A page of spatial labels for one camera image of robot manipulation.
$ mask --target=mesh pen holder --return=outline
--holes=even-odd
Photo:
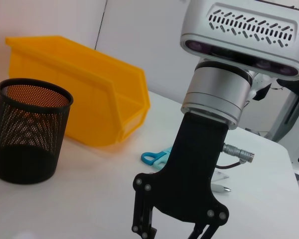
[[[0,178],[38,183],[56,169],[73,97],[32,79],[0,83]]]

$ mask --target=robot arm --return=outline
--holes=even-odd
[[[152,209],[194,223],[190,239],[210,239],[229,211],[212,194],[210,180],[225,145],[253,92],[276,78],[299,80],[299,10],[256,0],[191,0],[181,47],[198,63],[181,111],[185,113],[169,160],[155,174],[137,175],[132,231],[153,239]]]

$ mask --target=bolt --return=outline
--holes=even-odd
[[[151,186],[150,184],[146,184],[145,185],[145,191],[150,191],[151,190]]]
[[[221,212],[221,213],[219,214],[219,218],[220,218],[221,220],[225,220],[225,219],[227,218],[226,213]]]
[[[214,217],[215,213],[214,213],[213,210],[208,210],[207,215],[208,215],[210,218],[212,218],[212,217]]]
[[[143,239],[147,239],[148,238],[148,234],[147,233],[142,233],[142,238]]]
[[[137,184],[137,185],[141,185],[141,184],[142,184],[142,180],[141,180],[140,178],[138,178],[138,179],[136,180],[136,184]]]

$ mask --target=silver connector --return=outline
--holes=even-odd
[[[223,152],[234,156],[234,157],[238,157],[241,161],[241,163],[245,163],[245,162],[249,162],[251,163],[255,157],[255,154],[239,149],[235,146],[229,145],[229,144],[224,144],[223,146]]]

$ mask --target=scissors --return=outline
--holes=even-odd
[[[151,153],[151,152],[145,152],[141,155],[141,160],[150,166],[153,166],[154,168],[161,170],[164,168],[165,164],[167,163],[169,154],[171,152],[172,147],[167,148],[159,153]]]

